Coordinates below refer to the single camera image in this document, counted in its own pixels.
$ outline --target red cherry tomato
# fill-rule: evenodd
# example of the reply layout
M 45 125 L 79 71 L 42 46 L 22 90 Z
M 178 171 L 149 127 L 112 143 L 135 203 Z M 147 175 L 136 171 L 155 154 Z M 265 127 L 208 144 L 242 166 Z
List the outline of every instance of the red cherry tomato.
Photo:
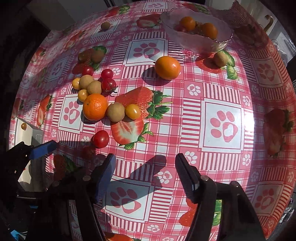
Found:
M 109 135 L 107 131 L 104 131 L 104 130 L 98 131 L 96 134 L 94 134 L 92 139 L 93 139 L 93 144 L 97 148 L 104 148 L 109 143 Z
M 102 71 L 101 77 L 102 77 L 103 80 L 112 78 L 113 77 L 113 71 L 110 70 L 110 69 L 105 69 L 105 70 Z
M 107 93 L 112 93 L 112 92 L 115 92 L 116 88 L 117 88 L 117 85 L 114 79 L 108 78 L 102 81 L 103 91 Z
M 82 76 L 87 74 L 92 76 L 94 74 L 94 68 L 91 66 L 84 66 L 82 70 Z

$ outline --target mandarin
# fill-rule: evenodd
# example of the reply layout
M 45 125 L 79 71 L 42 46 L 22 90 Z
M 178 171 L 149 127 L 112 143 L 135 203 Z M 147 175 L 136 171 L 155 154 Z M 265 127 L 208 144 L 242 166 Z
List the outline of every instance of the mandarin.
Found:
M 218 30 L 216 29 L 216 27 L 212 23 L 204 23 L 200 27 L 200 29 L 201 29 L 202 33 L 204 34 L 204 36 L 206 36 L 210 39 L 216 39 L 218 36 Z
M 108 108 L 107 99 L 101 94 L 87 96 L 83 103 L 83 114 L 90 121 L 98 121 L 105 116 Z
M 182 18 L 179 23 L 187 31 L 194 30 L 195 29 L 195 26 L 196 26 L 195 20 L 192 17 L 190 17 L 190 16 L 187 16 L 187 17 Z
M 179 76 L 181 65 L 170 56 L 160 57 L 154 65 L 156 73 L 165 80 L 173 80 Z

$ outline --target sliced strawberry print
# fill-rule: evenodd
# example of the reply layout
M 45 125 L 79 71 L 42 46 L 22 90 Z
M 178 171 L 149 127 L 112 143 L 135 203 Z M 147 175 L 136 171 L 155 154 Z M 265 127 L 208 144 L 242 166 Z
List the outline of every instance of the sliced strawberry print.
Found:
M 148 131 L 149 123 L 143 122 L 142 118 L 131 120 L 125 117 L 117 123 L 111 123 L 111 133 L 114 140 L 121 146 L 124 145 L 126 150 L 134 148 L 137 142 L 146 142 L 143 135 L 148 134 L 153 136 L 151 131 Z
M 43 100 L 40 101 L 40 106 L 42 106 L 45 111 L 48 111 L 49 108 L 52 106 L 51 104 L 51 100 L 52 100 L 52 95 L 46 95 Z
M 195 215 L 195 209 L 189 210 L 179 218 L 179 223 L 183 226 L 190 227 Z
M 39 106 L 37 113 L 37 125 L 41 126 L 45 119 L 45 108 L 43 106 Z
M 142 16 L 139 19 L 143 19 L 143 20 L 155 20 L 155 21 L 158 22 L 159 19 L 160 19 L 160 14 L 153 13 L 153 14 L 150 14 L 150 15 Z
M 263 137 L 267 154 L 276 155 L 281 150 L 284 139 L 281 134 L 275 131 L 267 123 L 263 123 Z
M 138 19 L 136 23 L 139 28 L 150 28 L 154 27 L 158 22 L 155 19 Z
M 13 108 L 12 108 L 12 114 L 11 114 L 11 118 L 16 118 L 17 113 L 20 109 L 20 105 L 21 105 L 21 99 L 20 98 L 16 98 L 15 102 L 13 104 Z

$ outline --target strawberry print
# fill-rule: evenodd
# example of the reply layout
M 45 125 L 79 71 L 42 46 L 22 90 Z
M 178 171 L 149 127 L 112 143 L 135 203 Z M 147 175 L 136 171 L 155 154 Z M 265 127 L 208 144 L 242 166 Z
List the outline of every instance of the strawberry print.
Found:
M 52 107 L 52 95 L 46 95 L 41 101 L 37 113 L 37 125 L 40 127 L 45 119 L 45 112 Z
M 40 106 L 42 106 L 45 111 L 48 111 L 49 108 L 52 106 L 51 104 L 52 95 L 46 95 L 43 100 L 40 101 Z
M 269 156 L 277 156 L 284 149 L 283 134 L 290 132 L 294 123 L 289 120 L 289 111 L 273 109 L 264 115 L 263 137 Z
M 123 120 L 111 124 L 111 132 L 119 146 L 124 145 L 126 150 L 130 150 L 134 148 L 135 143 L 146 142 L 143 135 L 153 136 L 153 133 L 148 131 L 148 126 L 149 123 L 144 124 L 142 118 L 131 120 L 125 117 Z
M 40 56 L 43 56 L 45 54 L 45 52 L 46 52 L 46 49 L 39 47 L 37 51 L 34 53 L 31 59 L 31 62 L 32 63 L 36 62 Z
M 24 100 L 20 98 L 16 98 L 12 108 L 11 118 L 14 119 L 17 116 L 19 110 L 23 109 L 24 107 Z
M 75 171 L 77 166 L 65 155 L 54 155 L 54 181 L 59 181 L 65 177 L 67 173 Z
M 198 204 L 193 204 L 190 199 L 186 198 L 186 203 L 190 207 L 190 210 L 186 213 L 184 213 L 179 218 L 179 223 L 183 226 L 190 227 L 195 215 L 195 212 L 197 210 Z M 217 226 L 220 224 L 221 220 L 221 208 L 222 208 L 222 200 L 216 200 L 215 205 L 215 212 L 214 212 L 214 218 L 213 218 L 213 224 L 212 226 Z
M 105 232 L 105 238 L 107 241 L 141 241 L 140 239 L 132 239 L 124 234 L 114 234 Z
M 37 113 L 37 125 L 40 127 L 43 124 L 45 119 L 45 108 L 43 106 L 39 106 Z
M 129 104 L 137 104 L 141 110 L 141 118 L 160 120 L 163 118 L 163 114 L 170 110 L 165 105 L 172 103 L 162 102 L 163 98 L 166 97 L 170 97 L 170 95 L 164 95 L 161 91 L 152 91 L 141 86 L 128 93 L 117 96 L 115 102 L 121 103 L 124 107 Z
M 85 30 L 83 31 L 80 31 L 79 33 L 75 34 L 73 37 L 71 37 L 69 39 L 69 41 L 66 43 L 66 46 L 65 46 L 65 50 L 68 50 L 69 48 L 73 47 L 74 44 L 79 41 L 82 36 L 85 34 Z
M 112 16 L 115 16 L 117 14 L 121 15 L 121 14 L 124 14 L 126 13 L 131 7 L 130 6 L 127 6 L 127 5 L 123 5 L 123 6 L 119 6 L 119 7 L 114 7 L 112 9 L 110 9 L 108 11 L 108 14 L 105 15 L 106 18 L 108 17 L 112 17 Z
M 204 6 L 200 4 L 194 4 L 194 3 L 182 3 L 182 5 L 186 8 L 191 9 L 194 12 L 202 12 L 205 14 L 209 14 L 209 10 L 207 10 Z

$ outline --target pink checkered tablecloth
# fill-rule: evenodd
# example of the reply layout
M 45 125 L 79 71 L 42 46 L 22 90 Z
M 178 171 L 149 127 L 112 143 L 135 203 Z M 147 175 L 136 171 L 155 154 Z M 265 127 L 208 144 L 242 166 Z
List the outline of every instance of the pink checkered tablecloth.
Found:
M 104 199 L 96 205 L 102 228 L 133 238 L 182 241 L 189 227 L 179 222 L 191 208 L 174 167 L 183 153 L 188 162 L 214 181 L 238 181 L 253 204 L 266 237 L 270 235 L 288 204 L 295 185 L 295 132 L 285 135 L 287 148 L 277 158 L 268 157 L 263 138 L 263 115 L 274 108 L 288 109 L 295 119 L 295 93 L 287 70 L 274 45 L 255 20 L 235 2 L 230 10 L 214 10 L 176 0 L 134 2 L 122 14 L 108 10 L 94 13 L 65 31 L 51 31 L 28 65 L 17 92 L 19 118 L 37 126 L 37 111 L 47 94 L 52 107 L 41 125 L 44 142 L 60 143 L 54 154 L 64 154 L 90 173 L 102 163 L 102 155 L 113 153 L 117 166 Z M 140 28 L 137 20 L 151 13 L 187 7 L 223 19 L 232 29 L 251 26 L 249 39 L 234 34 L 225 48 L 233 59 L 225 69 L 213 70 L 196 60 L 194 53 L 171 41 L 162 26 Z M 112 27 L 101 31 L 101 23 Z M 153 135 L 135 143 L 131 150 L 118 146 L 108 120 L 90 122 L 77 103 L 71 82 L 77 55 L 103 45 L 107 53 L 95 72 L 114 72 L 118 94 L 144 86 L 161 91 L 169 111 L 163 118 L 144 119 Z M 180 75 L 170 82 L 155 81 L 154 59 L 176 58 Z M 108 102 L 116 96 L 107 97 Z M 24 108 L 18 110 L 23 100 Z M 9 148 L 14 146 L 16 120 L 12 119 Z M 107 147 L 96 149 L 91 160 L 80 150 L 99 130 L 109 133 Z M 46 159 L 46 172 L 53 173 L 53 155 Z M 81 239 L 75 205 L 73 234 Z M 210 240 L 217 238 L 213 226 Z

